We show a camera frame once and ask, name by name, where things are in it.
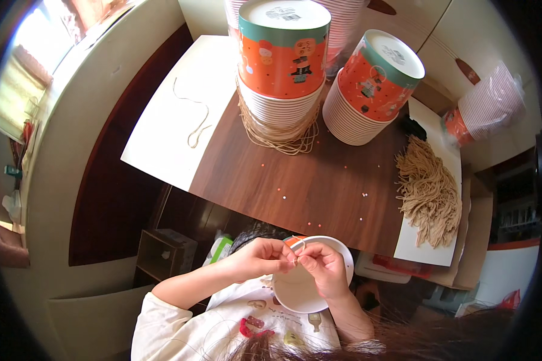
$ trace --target barcode label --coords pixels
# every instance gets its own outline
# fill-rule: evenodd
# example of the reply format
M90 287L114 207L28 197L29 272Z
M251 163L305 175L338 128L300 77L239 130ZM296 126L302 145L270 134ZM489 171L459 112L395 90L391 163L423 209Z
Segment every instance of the barcode label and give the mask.
M281 6L276 6L273 9L266 11L265 15L271 19L283 19L285 21L297 20L301 18L299 15L295 14L294 8L282 8Z
M297 14L293 14L293 15L289 15L289 16L284 16L283 19L289 21L289 20L297 20L297 19L300 19L301 17Z

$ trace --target white board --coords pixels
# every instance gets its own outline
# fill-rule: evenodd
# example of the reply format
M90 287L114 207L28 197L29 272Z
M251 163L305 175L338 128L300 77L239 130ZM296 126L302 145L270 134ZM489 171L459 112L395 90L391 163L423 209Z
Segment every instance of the white board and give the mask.
M409 100L410 117L417 121L428 135L428 143L434 150L434 154L441 158L444 166L454 176L458 186L458 195L462 197L462 160L459 149L446 147L443 144L441 134L441 118L418 100L411 97ZM433 249L428 243L416 247L418 227L411 227L409 220L404 218L399 232L394 257L423 264L437 264L449 266L454 255L455 239L448 247L438 246Z
M237 44L228 36L202 35L175 64L141 114L121 160L188 191L223 112L235 93ZM206 128L195 148L189 135ZM195 143L199 132L191 136Z

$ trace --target cut string pieces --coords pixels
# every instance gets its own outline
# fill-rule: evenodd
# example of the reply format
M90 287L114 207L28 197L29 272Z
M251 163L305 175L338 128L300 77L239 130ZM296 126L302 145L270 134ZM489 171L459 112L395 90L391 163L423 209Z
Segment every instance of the cut string pieces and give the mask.
M203 102L198 102L196 100L193 100L193 99L189 99L188 97L180 97L177 95L177 92L174 90L174 86L175 84L177 84L177 77L174 78L174 82L173 82L173 94L175 97L177 97L178 99L181 99L181 100L190 100L191 102L193 103L197 103L197 104L201 104L201 105L204 105L205 109L207 110L207 113L204 115L204 118L203 120L201 121L201 123L199 124L199 126L197 126L197 128L191 132L191 134L189 134L189 136L187 137L187 145L189 147L191 147L192 149L195 149L195 147L197 145L199 145L199 137L201 136L201 133L203 132L203 130L207 129L208 127L212 126L212 124L208 125L208 126L205 126L202 128L205 120L207 120L207 118L209 117L209 106L206 105L205 103ZM199 134L197 134L197 138L195 139L195 144L191 145L191 137L193 136L193 134L199 132Z

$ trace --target hand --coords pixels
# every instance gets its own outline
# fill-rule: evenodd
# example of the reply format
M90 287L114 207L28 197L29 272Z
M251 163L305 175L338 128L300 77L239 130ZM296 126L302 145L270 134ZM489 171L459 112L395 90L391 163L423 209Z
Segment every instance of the hand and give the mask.
M285 242L256 238L234 254L217 262L235 283L295 267L295 253Z
M315 278L319 295L326 300L346 297L350 291L343 256L320 242L307 243L295 252L299 263Z

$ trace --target red plastic bag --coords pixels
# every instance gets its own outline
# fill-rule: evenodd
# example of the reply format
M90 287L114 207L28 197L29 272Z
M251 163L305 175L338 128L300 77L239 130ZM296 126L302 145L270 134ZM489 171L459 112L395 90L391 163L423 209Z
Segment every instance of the red plastic bag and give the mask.
M507 308L508 310L515 310L520 304L520 289L508 293L497 308Z

